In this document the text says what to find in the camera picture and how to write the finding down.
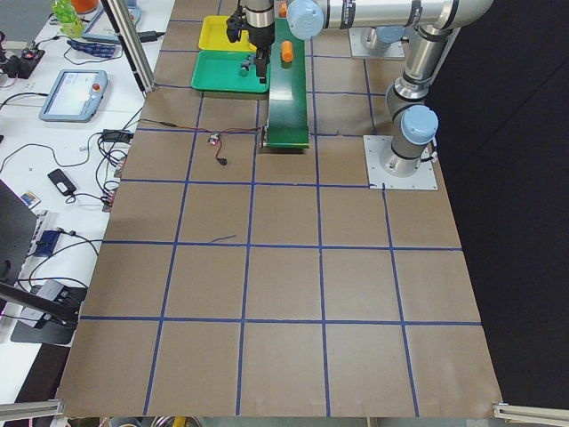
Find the white table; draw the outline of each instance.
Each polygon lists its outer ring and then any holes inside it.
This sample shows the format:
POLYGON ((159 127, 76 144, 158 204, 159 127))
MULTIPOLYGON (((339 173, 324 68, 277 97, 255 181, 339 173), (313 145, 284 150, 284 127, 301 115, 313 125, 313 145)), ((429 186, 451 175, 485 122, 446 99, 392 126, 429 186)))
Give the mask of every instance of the white table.
MULTIPOLYGON (((173 3, 174 0, 139 0, 142 18, 137 29, 164 32, 173 3)), ((36 41, 51 38, 58 33, 58 27, 48 23, 38 34, 36 41)), ((0 134, 4 135, 4 141, 0 143, 0 163, 14 150, 31 142, 52 147, 62 164, 79 163, 86 159, 85 148, 90 135, 105 128, 121 129, 142 106, 144 98, 136 85, 125 56, 98 64, 76 66, 63 58, 63 53, 68 49, 66 40, 60 38, 42 43, 40 48, 46 50, 46 53, 31 78, 20 79, 12 86, 0 89, 0 102, 15 93, 48 93, 62 69, 103 69, 108 74, 109 83, 98 112, 86 124, 47 123, 37 118, 44 104, 44 98, 14 99, 0 111, 0 134)), ((144 44, 144 51, 152 68, 156 65, 161 44, 161 39, 144 44)), ((93 57, 76 51, 70 52, 68 56, 75 61, 93 59, 93 57)), ((77 186, 78 192, 100 194, 95 181, 95 169, 100 160, 101 155, 96 147, 96 138, 93 138, 89 162, 85 165, 64 169, 70 180, 77 186)), ((53 226, 62 227, 64 230, 75 230, 89 239, 102 238, 107 227, 108 214, 101 211, 101 203, 94 199, 81 197, 73 205, 66 205, 65 197, 55 189, 46 176, 56 168, 58 166, 54 163, 49 150, 29 147, 7 162, 0 174, 0 179, 18 195, 31 190, 38 196, 41 203, 36 209, 53 212, 53 226)), ((60 242, 58 247, 63 247, 75 243, 76 239, 62 236, 60 242)), ((65 276, 89 284, 95 261, 96 257, 92 248, 89 245, 80 245, 47 262, 35 276, 65 276)), ((38 260, 32 259, 28 263, 25 271, 30 271, 38 260)), ((7 314, 17 316, 19 312, 20 306, 10 303, 6 306, 7 314)), ((15 320, 7 318, 0 321, 0 369, 2 372, 0 404, 14 402, 40 347, 40 344, 10 342, 14 324, 15 320)))

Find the tablet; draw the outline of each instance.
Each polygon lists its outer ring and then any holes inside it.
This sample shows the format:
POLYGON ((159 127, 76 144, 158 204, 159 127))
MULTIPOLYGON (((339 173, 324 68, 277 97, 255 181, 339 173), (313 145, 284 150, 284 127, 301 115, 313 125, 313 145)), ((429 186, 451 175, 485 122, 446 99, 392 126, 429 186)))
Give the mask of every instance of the tablet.
MULTIPOLYGON (((129 7, 128 12, 131 14, 132 23, 134 27, 139 23, 142 11, 138 7, 129 7)), ((108 20, 107 13, 104 9, 100 9, 89 22, 89 25, 83 30, 81 37, 85 40, 101 43, 114 43, 118 44, 115 29, 108 20)))
POLYGON ((95 69, 63 69, 39 118, 47 122, 88 122, 107 88, 107 73, 95 69))

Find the orange object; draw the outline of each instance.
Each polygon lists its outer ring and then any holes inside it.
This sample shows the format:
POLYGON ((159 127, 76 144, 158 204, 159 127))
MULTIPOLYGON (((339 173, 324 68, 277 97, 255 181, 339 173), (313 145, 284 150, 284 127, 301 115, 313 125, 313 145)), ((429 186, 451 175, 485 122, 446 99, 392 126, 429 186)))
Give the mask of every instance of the orange object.
POLYGON ((77 13, 88 13, 97 8, 99 0, 71 0, 71 3, 77 13))
POLYGON ((288 10, 286 9, 286 2, 282 2, 280 7, 278 8, 278 16, 281 18, 286 18, 286 13, 288 10))
POLYGON ((293 51, 293 43, 292 42, 289 42, 288 40, 284 40, 283 44, 281 44, 281 59, 284 62, 293 62, 294 51, 293 51))

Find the green conveyor belt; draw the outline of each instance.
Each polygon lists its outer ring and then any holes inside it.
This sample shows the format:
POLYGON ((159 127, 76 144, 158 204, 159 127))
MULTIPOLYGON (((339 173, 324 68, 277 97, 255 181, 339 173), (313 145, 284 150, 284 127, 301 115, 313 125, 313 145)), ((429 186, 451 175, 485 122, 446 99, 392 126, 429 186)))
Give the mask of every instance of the green conveyor belt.
POLYGON ((293 36, 286 19, 277 18, 275 43, 270 54, 267 147, 309 147, 304 60, 304 41, 293 36), (293 43, 294 59, 289 63, 281 60, 281 44, 285 40, 293 43))

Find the blue joint cap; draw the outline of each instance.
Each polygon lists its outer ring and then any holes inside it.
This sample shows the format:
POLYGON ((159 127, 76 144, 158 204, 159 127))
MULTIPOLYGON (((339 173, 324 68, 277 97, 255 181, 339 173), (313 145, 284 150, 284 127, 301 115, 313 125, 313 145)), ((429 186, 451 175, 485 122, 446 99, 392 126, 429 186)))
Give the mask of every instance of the blue joint cap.
POLYGON ((403 113, 401 132, 412 144, 428 144, 437 133, 438 117, 424 105, 413 105, 403 113))
POLYGON ((312 0, 294 0, 288 5, 286 19, 293 36, 300 40, 309 40, 324 28, 322 9, 312 0))
POLYGON ((394 25, 390 27, 377 27, 377 35, 383 43, 392 44, 398 42, 405 35, 405 27, 394 25))

